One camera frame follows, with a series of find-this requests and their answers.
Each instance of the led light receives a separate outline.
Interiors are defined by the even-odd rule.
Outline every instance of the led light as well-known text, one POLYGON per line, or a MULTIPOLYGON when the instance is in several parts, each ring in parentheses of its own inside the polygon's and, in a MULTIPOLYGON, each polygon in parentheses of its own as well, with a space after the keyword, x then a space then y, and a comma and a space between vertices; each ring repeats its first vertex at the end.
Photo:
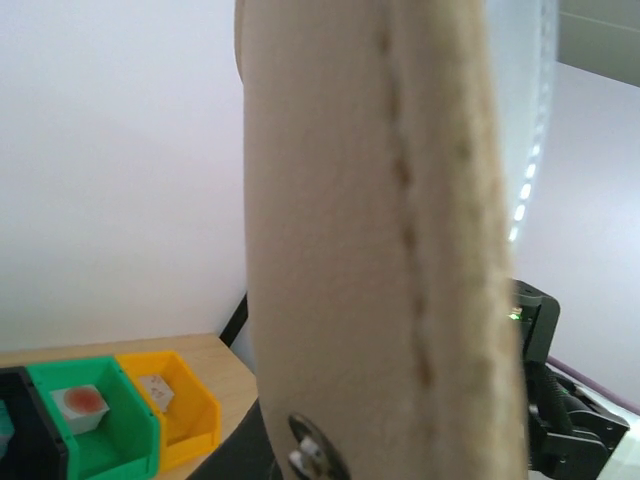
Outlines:
POLYGON ((522 200, 526 200, 527 198, 529 198, 529 195, 531 195, 531 184, 525 183, 522 186, 522 190, 520 190, 520 198, 522 200))
POLYGON ((516 208, 516 213, 513 216, 516 222, 519 222, 524 218, 524 209, 525 209, 524 205, 518 205, 518 208, 516 208))
POLYGON ((518 227, 513 227, 509 232, 509 241, 513 242, 518 237, 518 227))
POLYGON ((528 179, 532 179, 533 176, 535 175, 535 173, 536 173, 536 166, 535 166, 535 164, 532 163, 531 165, 529 165, 527 167, 527 174, 526 174, 527 178, 528 179))

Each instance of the wall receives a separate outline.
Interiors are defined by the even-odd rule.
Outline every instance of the wall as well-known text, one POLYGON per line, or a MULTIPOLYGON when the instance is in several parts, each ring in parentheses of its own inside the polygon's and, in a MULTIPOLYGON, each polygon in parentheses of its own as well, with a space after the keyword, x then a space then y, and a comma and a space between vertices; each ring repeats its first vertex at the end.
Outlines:
POLYGON ((0 2, 0 351, 222 329, 245 289, 233 3, 0 2))
POLYGON ((560 301, 551 354, 640 402, 640 89, 558 68, 517 273, 560 301))

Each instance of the wooden tabletop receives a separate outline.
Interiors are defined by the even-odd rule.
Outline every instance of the wooden tabletop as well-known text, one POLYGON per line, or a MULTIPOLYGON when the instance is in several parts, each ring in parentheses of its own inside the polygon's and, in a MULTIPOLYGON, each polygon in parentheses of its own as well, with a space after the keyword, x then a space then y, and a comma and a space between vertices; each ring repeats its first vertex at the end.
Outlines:
MULTIPOLYGON (((136 340, 0 354, 0 367, 118 353, 175 350, 222 406, 222 439, 236 428, 258 393, 253 374, 215 335, 136 340)), ((184 480, 203 459, 162 473, 158 480, 184 480)))

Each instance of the purple cable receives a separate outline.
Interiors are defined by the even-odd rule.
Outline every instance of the purple cable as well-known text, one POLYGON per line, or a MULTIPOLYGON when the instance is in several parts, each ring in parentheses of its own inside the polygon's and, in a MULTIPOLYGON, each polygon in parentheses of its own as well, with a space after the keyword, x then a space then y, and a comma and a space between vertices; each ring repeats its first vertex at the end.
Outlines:
POLYGON ((616 395, 615 393, 613 393, 608 388, 603 387, 599 383, 591 380, 590 378, 588 378, 585 375, 581 374, 577 370, 571 368, 569 365, 561 362, 557 358, 548 357, 547 358, 547 363, 549 365, 551 365, 552 367, 555 367, 558 370, 561 370, 562 372, 566 373, 570 377, 576 379, 578 382, 582 383, 585 387, 588 387, 591 390, 593 390, 594 392, 598 393, 599 395, 602 395, 604 398, 606 398, 610 402, 613 402, 616 405, 618 405, 619 407, 622 407, 625 410, 627 410, 627 411, 629 411, 629 412, 631 412, 631 413, 633 413, 635 415, 639 415, 640 416, 640 406, 636 405, 635 403, 631 403, 631 402, 625 400, 624 398, 616 395))

